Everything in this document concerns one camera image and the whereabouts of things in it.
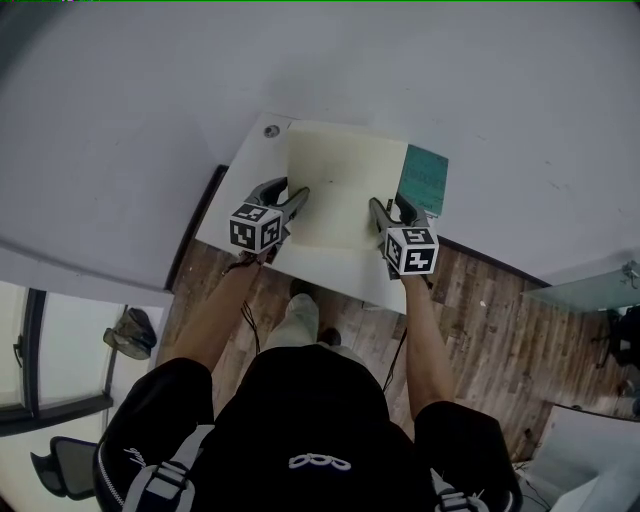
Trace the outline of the olive green bag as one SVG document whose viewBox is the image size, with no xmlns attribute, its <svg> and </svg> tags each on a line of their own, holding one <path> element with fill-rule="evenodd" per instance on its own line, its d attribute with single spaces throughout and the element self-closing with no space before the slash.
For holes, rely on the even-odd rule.
<svg viewBox="0 0 640 512">
<path fill-rule="evenodd" d="M 157 344 L 149 316 L 139 308 L 126 308 L 112 328 L 107 328 L 103 342 L 134 360 L 146 360 Z"/>
</svg>

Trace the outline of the person's beige trouser leg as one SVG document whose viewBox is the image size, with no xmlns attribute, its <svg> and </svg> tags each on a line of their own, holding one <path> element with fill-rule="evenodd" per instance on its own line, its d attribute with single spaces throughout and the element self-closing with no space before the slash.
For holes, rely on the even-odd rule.
<svg viewBox="0 0 640 512">
<path fill-rule="evenodd" d="M 291 363 L 313 368 L 351 368 L 368 373 L 364 361 L 342 345 L 318 342 L 319 307 L 308 293 L 297 293 L 289 301 L 283 320 L 272 330 L 264 351 L 285 357 Z"/>
</svg>

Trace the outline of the black mesh office chair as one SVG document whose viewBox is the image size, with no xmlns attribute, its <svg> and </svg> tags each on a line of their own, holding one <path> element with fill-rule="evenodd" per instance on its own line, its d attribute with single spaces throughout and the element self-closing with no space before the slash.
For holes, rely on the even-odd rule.
<svg viewBox="0 0 640 512">
<path fill-rule="evenodd" d="M 81 501 L 95 496 L 93 459 L 97 444 L 63 436 L 50 439 L 46 456 L 30 454 L 40 483 L 51 494 Z"/>
</svg>

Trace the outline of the person's left forearm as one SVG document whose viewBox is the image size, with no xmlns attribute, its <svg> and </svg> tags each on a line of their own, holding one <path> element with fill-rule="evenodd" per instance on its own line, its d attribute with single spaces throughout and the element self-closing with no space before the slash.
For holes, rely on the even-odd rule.
<svg viewBox="0 0 640 512">
<path fill-rule="evenodd" d="M 171 359 L 188 359 L 203 365 L 210 373 L 214 371 L 260 269 L 256 257 L 231 265 L 178 335 Z"/>
</svg>

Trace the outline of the white side table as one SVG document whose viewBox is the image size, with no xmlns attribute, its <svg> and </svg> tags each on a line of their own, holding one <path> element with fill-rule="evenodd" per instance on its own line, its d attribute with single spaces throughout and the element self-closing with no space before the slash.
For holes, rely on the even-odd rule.
<svg viewBox="0 0 640 512">
<path fill-rule="evenodd" d="M 549 512 L 640 512 L 640 421 L 555 406 L 526 477 Z"/>
</svg>

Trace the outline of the black window frame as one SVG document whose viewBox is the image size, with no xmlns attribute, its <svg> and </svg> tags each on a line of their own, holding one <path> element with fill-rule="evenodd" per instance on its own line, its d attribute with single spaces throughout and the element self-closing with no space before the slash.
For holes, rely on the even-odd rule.
<svg viewBox="0 0 640 512">
<path fill-rule="evenodd" d="M 43 405 L 40 400 L 39 363 L 47 292 L 28 288 L 19 335 L 24 337 L 21 370 L 23 398 L 20 403 L 0 406 L 0 438 L 49 428 L 107 411 L 114 405 L 111 396 L 116 352 L 111 350 L 102 389 L 95 395 Z"/>
</svg>

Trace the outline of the frosted glass door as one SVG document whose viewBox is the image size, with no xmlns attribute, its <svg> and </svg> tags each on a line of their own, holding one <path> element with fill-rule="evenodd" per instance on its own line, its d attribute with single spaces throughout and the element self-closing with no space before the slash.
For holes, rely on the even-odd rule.
<svg viewBox="0 0 640 512">
<path fill-rule="evenodd" d="M 623 285 L 619 270 L 557 286 L 523 292 L 525 298 L 569 311 L 586 313 L 617 310 L 640 304 L 640 289 Z"/>
</svg>

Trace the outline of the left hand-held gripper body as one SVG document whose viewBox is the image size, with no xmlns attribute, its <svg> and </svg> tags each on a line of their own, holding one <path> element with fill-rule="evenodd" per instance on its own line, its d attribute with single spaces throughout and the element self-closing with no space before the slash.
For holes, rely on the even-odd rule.
<svg viewBox="0 0 640 512">
<path fill-rule="evenodd" d="M 282 204 L 266 204 L 256 197 L 246 198 L 229 217 L 230 243 L 244 255 L 271 264 L 290 236 L 288 224 L 294 217 L 292 199 Z"/>
</svg>

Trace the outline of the green book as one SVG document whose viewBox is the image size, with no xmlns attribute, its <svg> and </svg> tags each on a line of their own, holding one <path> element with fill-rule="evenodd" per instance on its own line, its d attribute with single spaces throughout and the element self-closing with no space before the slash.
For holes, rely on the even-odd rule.
<svg viewBox="0 0 640 512">
<path fill-rule="evenodd" d="M 442 214 L 449 160 L 429 150 L 408 145 L 398 192 L 429 216 Z"/>
</svg>

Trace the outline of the person's black shirt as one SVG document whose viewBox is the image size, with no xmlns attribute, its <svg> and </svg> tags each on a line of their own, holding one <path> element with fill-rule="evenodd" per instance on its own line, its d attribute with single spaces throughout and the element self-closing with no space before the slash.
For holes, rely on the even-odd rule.
<svg viewBox="0 0 640 512">
<path fill-rule="evenodd" d="M 166 479 L 194 492 L 191 512 L 440 512 L 435 477 L 488 512 L 521 510 L 494 418 L 438 401 L 406 434 L 371 373 L 319 344 L 260 353 L 220 412 L 212 391 L 185 358 L 134 384 L 94 457 L 101 512 L 121 512 L 136 476 L 156 476 L 201 427 L 194 464 Z"/>
</svg>

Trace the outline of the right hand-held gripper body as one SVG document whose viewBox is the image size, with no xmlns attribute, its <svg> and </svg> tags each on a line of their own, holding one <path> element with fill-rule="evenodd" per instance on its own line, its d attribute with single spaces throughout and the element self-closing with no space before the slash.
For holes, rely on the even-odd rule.
<svg viewBox="0 0 640 512">
<path fill-rule="evenodd" d="M 378 247 L 391 280 L 415 275 L 427 280 L 434 273 L 439 242 L 429 219 L 418 219 L 412 225 L 378 220 L 377 228 Z"/>
</svg>

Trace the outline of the cream rectangular board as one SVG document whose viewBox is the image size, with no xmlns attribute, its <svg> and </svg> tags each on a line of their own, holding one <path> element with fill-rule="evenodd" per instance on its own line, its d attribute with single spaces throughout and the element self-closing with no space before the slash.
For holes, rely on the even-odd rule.
<svg viewBox="0 0 640 512">
<path fill-rule="evenodd" d="M 289 224 L 303 247 L 377 248 L 369 200 L 395 197 L 408 144 L 364 127 L 295 120 L 287 130 L 288 188 L 309 189 Z"/>
</svg>

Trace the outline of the black swivel chair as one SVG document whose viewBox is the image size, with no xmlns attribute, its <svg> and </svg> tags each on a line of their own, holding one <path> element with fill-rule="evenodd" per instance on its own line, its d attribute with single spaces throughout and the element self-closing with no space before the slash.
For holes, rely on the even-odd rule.
<svg viewBox="0 0 640 512">
<path fill-rule="evenodd" d="M 620 367 L 632 365 L 640 370 L 640 305 L 628 308 L 624 314 L 607 310 L 606 316 L 608 333 L 591 340 L 592 343 L 607 342 L 604 356 L 596 368 L 603 368 L 612 356 Z"/>
</svg>

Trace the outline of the person's right forearm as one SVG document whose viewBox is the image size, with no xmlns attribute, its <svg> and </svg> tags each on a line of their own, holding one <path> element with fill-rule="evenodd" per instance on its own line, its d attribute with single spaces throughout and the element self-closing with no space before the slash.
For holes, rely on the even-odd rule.
<svg viewBox="0 0 640 512">
<path fill-rule="evenodd" d="M 401 281 L 406 295 L 407 390 L 415 420 L 430 404 L 452 402 L 455 381 L 427 283 L 420 276 L 404 276 Z"/>
</svg>

